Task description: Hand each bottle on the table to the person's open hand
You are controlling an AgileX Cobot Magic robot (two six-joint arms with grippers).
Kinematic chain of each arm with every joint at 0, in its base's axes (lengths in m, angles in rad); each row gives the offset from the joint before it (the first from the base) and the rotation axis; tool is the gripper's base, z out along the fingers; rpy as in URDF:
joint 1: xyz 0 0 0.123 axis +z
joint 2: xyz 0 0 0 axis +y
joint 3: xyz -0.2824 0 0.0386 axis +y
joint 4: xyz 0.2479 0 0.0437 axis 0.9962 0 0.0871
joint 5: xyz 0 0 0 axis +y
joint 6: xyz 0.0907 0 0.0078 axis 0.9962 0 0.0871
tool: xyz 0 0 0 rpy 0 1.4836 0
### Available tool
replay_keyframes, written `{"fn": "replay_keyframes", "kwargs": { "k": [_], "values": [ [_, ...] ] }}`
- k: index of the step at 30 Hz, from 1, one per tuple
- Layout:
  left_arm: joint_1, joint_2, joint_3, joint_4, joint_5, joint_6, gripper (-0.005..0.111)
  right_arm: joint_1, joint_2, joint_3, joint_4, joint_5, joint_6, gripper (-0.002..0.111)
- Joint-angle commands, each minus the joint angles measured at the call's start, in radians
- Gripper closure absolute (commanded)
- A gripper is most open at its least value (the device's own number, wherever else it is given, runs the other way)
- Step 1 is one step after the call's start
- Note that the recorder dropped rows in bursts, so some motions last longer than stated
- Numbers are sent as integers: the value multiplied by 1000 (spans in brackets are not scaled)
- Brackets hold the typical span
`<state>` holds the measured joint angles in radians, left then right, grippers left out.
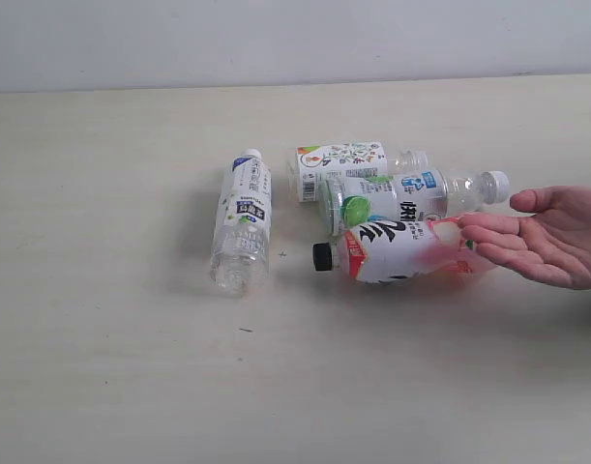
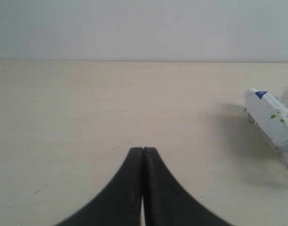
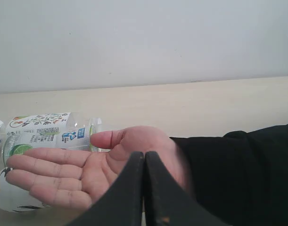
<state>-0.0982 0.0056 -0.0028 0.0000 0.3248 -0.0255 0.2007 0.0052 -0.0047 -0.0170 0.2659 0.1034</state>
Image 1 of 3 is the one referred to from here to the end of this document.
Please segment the open bare human hand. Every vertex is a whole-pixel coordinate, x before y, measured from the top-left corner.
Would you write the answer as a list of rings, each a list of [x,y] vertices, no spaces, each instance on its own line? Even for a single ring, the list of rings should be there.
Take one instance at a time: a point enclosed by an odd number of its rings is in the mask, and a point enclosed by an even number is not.
[[[480,256],[529,280],[591,289],[591,188],[525,189],[510,206],[521,215],[460,217],[462,236]]]

